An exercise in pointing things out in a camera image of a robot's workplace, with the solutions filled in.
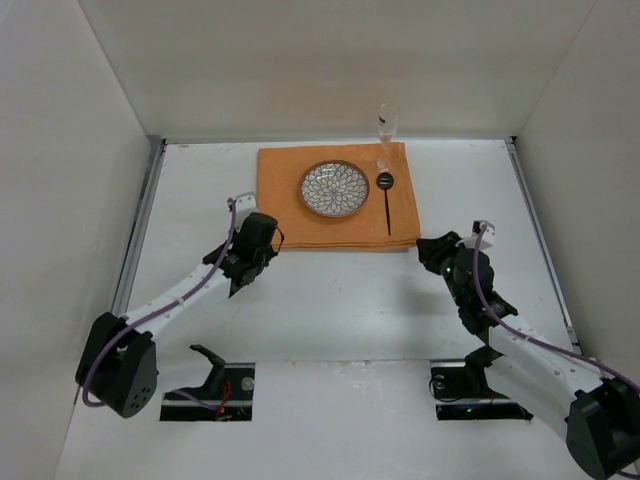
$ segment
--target orange placemat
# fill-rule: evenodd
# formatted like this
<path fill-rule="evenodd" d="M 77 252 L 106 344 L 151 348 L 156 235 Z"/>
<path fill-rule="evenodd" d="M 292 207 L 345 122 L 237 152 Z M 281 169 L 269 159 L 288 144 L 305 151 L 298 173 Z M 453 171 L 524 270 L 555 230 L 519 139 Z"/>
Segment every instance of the orange placemat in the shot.
<path fill-rule="evenodd" d="M 376 159 L 382 153 L 380 144 L 260 149 L 258 207 L 278 220 L 285 234 L 283 248 L 393 250 L 414 246 L 420 237 L 420 220 L 404 143 L 392 143 L 385 152 L 394 177 L 394 186 L 388 191 L 391 236 L 384 192 L 376 186 Z M 369 180 L 369 197 L 353 215 L 323 217 L 309 210 L 301 199 L 305 171 L 329 160 L 351 162 Z"/>

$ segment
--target decorative plate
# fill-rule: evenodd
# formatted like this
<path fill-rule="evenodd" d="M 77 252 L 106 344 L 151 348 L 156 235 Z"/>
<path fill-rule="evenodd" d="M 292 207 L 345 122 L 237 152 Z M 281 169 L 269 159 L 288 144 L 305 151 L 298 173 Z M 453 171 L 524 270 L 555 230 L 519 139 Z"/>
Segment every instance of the decorative plate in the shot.
<path fill-rule="evenodd" d="M 302 201 L 315 213 L 345 217 L 355 213 L 369 196 L 366 175 L 342 160 L 313 165 L 302 177 Z"/>

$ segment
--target spoon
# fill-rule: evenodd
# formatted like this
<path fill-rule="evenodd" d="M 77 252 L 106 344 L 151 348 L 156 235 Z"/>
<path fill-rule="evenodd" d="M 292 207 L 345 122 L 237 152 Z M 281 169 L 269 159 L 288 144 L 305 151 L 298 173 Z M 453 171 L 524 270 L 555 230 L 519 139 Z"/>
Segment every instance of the spoon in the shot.
<path fill-rule="evenodd" d="M 393 175 L 389 172 L 382 172 L 378 175 L 378 178 L 376 178 L 376 185 L 384 191 L 384 210 L 387 214 L 387 230 L 389 236 L 391 236 L 391 216 L 389 215 L 389 197 L 387 196 L 387 190 L 393 187 Z"/>

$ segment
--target white table surface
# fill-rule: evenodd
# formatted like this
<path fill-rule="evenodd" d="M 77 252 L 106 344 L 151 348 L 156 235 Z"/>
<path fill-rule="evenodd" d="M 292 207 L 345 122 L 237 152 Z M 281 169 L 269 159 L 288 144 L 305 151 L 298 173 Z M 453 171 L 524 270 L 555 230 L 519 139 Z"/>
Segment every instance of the white table surface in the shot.
<path fill-rule="evenodd" d="M 226 199 L 255 190 L 259 148 L 304 144 L 169 146 L 129 309 L 181 280 L 223 242 Z M 413 139 L 406 147 L 423 237 L 465 236 L 473 220 L 493 222 L 497 240 L 487 253 L 496 290 L 549 340 L 570 347 L 504 142 Z M 481 346 L 415 248 L 284 251 L 233 299 L 204 300 L 187 315 L 163 333 L 161 357 L 182 355 L 192 343 L 227 361 L 451 359 Z"/>
<path fill-rule="evenodd" d="M 504 143 L 406 143 L 423 235 L 495 222 L 497 290 L 569 347 Z M 131 307 L 222 242 L 225 200 L 254 188 L 256 153 L 267 145 L 276 144 L 168 148 Z M 158 422 L 160 395 L 129 420 L 79 403 L 57 480 L 587 478 L 537 419 L 438 422 L 428 362 L 282 361 L 461 358 L 479 346 L 415 249 L 284 252 L 234 299 L 206 308 L 161 338 L 164 360 L 193 341 L 227 361 L 258 360 L 253 420 Z"/>

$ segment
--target wine glass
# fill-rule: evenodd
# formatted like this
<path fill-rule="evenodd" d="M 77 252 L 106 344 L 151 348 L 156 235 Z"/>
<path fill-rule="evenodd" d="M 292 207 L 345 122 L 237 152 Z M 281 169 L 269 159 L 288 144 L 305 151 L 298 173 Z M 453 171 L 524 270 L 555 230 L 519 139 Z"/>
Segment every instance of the wine glass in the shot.
<path fill-rule="evenodd" d="M 387 147 L 398 130 L 398 116 L 400 108 L 393 103 L 383 103 L 378 110 L 378 138 L 382 143 L 382 157 L 378 158 L 378 169 L 381 172 L 389 170 Z"/>

